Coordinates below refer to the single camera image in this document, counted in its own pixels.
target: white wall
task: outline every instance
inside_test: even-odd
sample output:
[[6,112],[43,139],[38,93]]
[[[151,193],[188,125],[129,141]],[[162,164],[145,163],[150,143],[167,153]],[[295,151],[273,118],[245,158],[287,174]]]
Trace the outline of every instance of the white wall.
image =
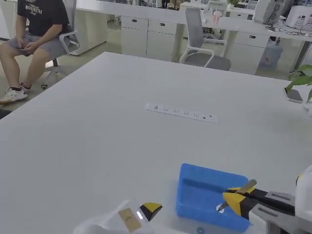
[[12,11],[12,3],[0,0],[0,38],[10,38],[10,33],[7,27],[7,21],[9,19],[6,19],[5,15],[12,15],[13,13],[14,11]]

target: power strip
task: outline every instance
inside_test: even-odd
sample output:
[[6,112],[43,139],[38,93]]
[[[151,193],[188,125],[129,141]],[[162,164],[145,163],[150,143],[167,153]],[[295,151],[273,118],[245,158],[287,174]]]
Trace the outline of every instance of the power strip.
[[219,123],[218,116],[215,115],[203,115],[196,111],[187,111],[179,108],[173,108],[165,105],[159,104],[147,104],[145,107],[148,111],[154,111],[162,114],[178,116],[183,118],[195,119],[198,121],[204,121],[209,123]]

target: white sneaker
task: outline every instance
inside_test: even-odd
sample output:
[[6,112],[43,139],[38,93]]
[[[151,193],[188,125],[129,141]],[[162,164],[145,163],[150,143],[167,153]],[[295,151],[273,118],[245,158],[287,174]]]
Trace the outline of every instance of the white sneaker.
[[27,98],[28,95],[24,92],[24,90],[21,91],[15,91],[11,88],[6,92],[5,96],[0,99],[0,105],[6,105],[14,101],[22,100]]

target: blue box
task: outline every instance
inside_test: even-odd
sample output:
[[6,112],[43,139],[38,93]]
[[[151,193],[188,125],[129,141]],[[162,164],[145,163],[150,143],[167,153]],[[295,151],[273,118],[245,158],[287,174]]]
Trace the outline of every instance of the blue box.
[[249,221],[227,207],[224,213],[216,207],[224,202],[222,193],[229,188],[242,187],[248,179],[242,175],[182,164],[176,196],[178,216],[214,224],[238,232],[248,229]]

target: man's hand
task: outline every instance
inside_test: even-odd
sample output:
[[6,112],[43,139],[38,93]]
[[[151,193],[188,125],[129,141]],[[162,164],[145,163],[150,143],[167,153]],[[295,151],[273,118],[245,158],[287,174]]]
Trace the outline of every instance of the man's hand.
[[23,38],[17,38],[18,40],[18,45],[20,49],[24,49],[25,48],[25,42]]
[[36,42],[28,43],[22,51],[25,51],[29,55],[34,54],[34,52],[38,49],[39,45]]

